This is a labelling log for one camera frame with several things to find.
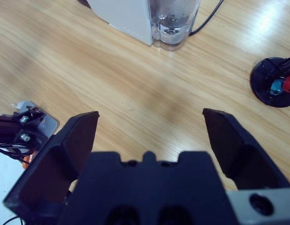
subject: screw hole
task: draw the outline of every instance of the screw hole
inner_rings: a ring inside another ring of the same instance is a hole
[[[249,198],[252,207],[260,214],[264,216],[270,216],[274,212],[272,203],[264,196],[253,194]]]
[[[166,162],[166,161],[162,161],[162,162],[160,163],[160,165],[161,165],[162,167],[171,167],[171,166],[172,166],[170,162]]]
[[[138,165],[138,162],[136,160],[131,160],[127,162],[127,165],[131,167],[135,167]]]

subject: white appliance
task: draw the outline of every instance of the white appliance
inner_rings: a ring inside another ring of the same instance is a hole
[[[182,47],[200,0],[87,0],[101,19],[147,45]]]

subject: white surface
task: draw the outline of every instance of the white surface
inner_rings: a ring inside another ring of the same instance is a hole
[[[23,171],[22,164],[18,160],[11,159],[0,153],[0,225],[15,216],[12,211],[3,205],[2,201]],[[8,223],[8,225],[20,224],[19,219],[15,219]]]
[[[153,43],[148,0],[88,0],[97,16],[147,45]]]

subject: black power cord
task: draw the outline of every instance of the black power cord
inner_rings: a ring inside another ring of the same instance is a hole
[[[209,17],[194,31],[192,31],[189,36],[198,33],[209,21],[210,19],[213,17],[213,15],[217,12],[217,10],[219,9],[219,7],[221,6],[221,4],[223,3],[224,0],[220,0],[218,5],[215,7],[215,9],[212,11],[212,13],[209,15]]]
[[[20,219],[20,222],[21,222],[21,225],[23,225],[23,221],[22,221],[22,219],[20,218],[20,217],[18,217],[18,216],[16,216],[16,217],[12,217],[12,218],[10,218],[8,221],[6,221],[3,225],[6,225],[6,224],[8,224],[10,221],[12,221],[12,220],[14,220],[14,219]]]

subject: black stand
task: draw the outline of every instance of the black stand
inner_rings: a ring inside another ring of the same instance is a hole
[[[270,94],[272,83],[290,74],[290,58],[267,58],[259,62],[252,70],[250,85],[255,96],[263,103],[273,107],[290,106],[290,93],[283,91],[275,96]]]

